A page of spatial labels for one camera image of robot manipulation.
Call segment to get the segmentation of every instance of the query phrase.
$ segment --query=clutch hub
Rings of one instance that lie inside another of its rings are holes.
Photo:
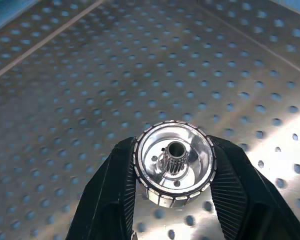
[[[133,161],[148,199],[167,208],[194,200],[216,174],[213,147],[203,131],[184,121],[168,120],[145,130]]]

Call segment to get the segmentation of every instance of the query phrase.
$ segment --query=center hole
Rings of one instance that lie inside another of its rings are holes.
[[[185,153],[185,146],[180,142],[173,142],[170,144],[169,153],[173,157],[181,157]]]

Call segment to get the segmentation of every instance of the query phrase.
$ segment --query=knurled outer rim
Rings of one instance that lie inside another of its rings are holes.
[[[207,179],[207,181],[198,186],[196,189],[188,192],[187,194],[184,194],[184,193],[170,193],[170,192],[165,192],[165,191],[162,191],[160,189],[157,189],[156,187],[154,187],[149,181],[147,181],[147,179],[145,177],[143,177],[142,173],[141,173],[141,169],[139,167],[139,164],[138,164],[138,149],[139,149],[139,143],[141,142],[141,140],[143,139],[145,133],[147,133],[148,131],[150,131],[151,129],[153,129],[154,127],[157,127],[159,125],[162,125],[162,124],[166,124],[166,123],[179,123],[179,124],[185,124],[195,130],[197,130],[201,135],[203,135],[203,137],[207,140],[207,142],[209,143],[210,147],[211,147],[211,151],[212,151],[212,161],[213,161],[213,168],[212,168],[212,171]],[[134,149],[133,149],[133,165],[134,165],[134,170],[135,170],[135,173],[136,173],[136,176],[137,176],[137,179],[139,181],[140,184],[142,184],[147,191],[149,191],[150,189],[151,190],[154,190],[155,192],[157,192],[159,195],[159,197],[163,197],[165,198],[165,196],[170,196],[173,198],[173,202],[175,202],[176,198],[180,198],[180,197],[187,197],[187,200],[191,199],[191,198],[194,198],[194,197],[197,197],[199,196],[202,192],[204,192],[209,186],[210,186],[210,183],[213,181],[215,175],[216,175],[216,170],[217,170],[217,160],[216,160],[216,153],[215,153],[215,146],[214,144],[212,143],[212,141],[210,140],[210,138],[201,130],[199,129],[198,127],[190,124],[190,123],[187,123],[185,121],[179,121],[179,120],[166,120],[166,121],[162,121],[162,122],[159,122],[159,123],[156,123],[154,125],[152,125],[151,127],[147,128],[146,130],[143,131],[143,133],[138,137],[135,145],[134,145]]]

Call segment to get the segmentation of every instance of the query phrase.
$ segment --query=shiny metal surface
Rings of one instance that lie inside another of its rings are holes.
[[[243,147],[300,220],[300,16],[267,0],[169,3],[103,4],[0,74],[0,240],[64,239],[114,144],[169,119]],[[223,237],[208,190],[175,210],[139,189],[134,229]]]
[[[142,133],[135,145],[134,169],[138,180],[149,200],[162,207],[180,208],[193,202],[215,175],[213,145],[201,130],[184,121],[156,123]],[[167,170],[167,165],[174,164],[166,159],[173,145],[181,147],[179,155],[173,157],[184,157],[185,161],[178,172],[171,172],[170,167]]]

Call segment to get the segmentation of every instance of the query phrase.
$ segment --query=perforated stainless steel surface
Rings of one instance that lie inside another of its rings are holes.
[[[169,119],[241,145],[300,219],[300,16],[263,0],[202,6],[103,4],[0,76],[0,240],[64,239],[114,144]],[[204,193],[175,210],[138,192],[138,237],[222,239]]]

